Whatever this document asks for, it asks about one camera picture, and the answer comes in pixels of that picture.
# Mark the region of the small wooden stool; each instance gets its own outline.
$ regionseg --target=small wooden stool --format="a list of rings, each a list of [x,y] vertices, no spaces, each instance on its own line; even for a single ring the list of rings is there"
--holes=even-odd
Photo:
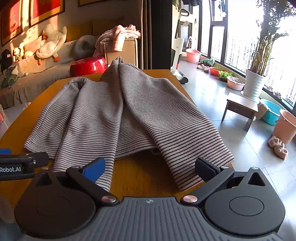
[[[258,106],[255,101],[252,101],[250,99],[244,98],[242,96],[230,92],[227,97],[227,105],[221,122],[224,120],[227,110],[231,110],[237,114],[249,118],[245,126],[245,130],[248,131],[253,122],[255,114],[258,113]]]

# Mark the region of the turquoise bucket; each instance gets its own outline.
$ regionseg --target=turquoise bucket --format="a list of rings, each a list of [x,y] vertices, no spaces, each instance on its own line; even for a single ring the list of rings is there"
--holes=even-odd
[[[279,111],[281,110],[281,107],[265,99],[261,99],[260,102],[266,104],[270,109],[266,111],[265,115],[262,117],[262,120],[264,120],[267,124],[276,125],[276,121],[279,119]]]

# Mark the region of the striped fabric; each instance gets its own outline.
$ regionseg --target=striped fabric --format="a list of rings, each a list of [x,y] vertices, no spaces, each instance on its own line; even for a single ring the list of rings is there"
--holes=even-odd
[[[120,58],[100,82],[70,80],[42,110],[25,148],[55,158],[54,171],[104,157],[96,183],[105,190],[114,160],[141,150],[158,148],[182,191],[201,181],[194,172],[198,157],[216,166],[234,159],[211,121],[169,80]]]

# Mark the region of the white plant pot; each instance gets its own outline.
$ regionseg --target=white plant pot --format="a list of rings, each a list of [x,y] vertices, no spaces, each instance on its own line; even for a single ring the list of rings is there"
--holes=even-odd
[[[261,94],[262,88],[265,83],[264,76],[253,73],[250,70],[246,70],[246,84],[244,86],[243,95],[253,101],[257,101]]]

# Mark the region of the red plastic stool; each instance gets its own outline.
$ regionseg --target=red plastic stool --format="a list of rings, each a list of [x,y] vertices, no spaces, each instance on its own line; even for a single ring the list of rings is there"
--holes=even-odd
[[[104,73],[104,71],[109,67],[106,63],[104,57],[90,57],[75,61],[70,66],[71,77],[94,74],[94,73]]]

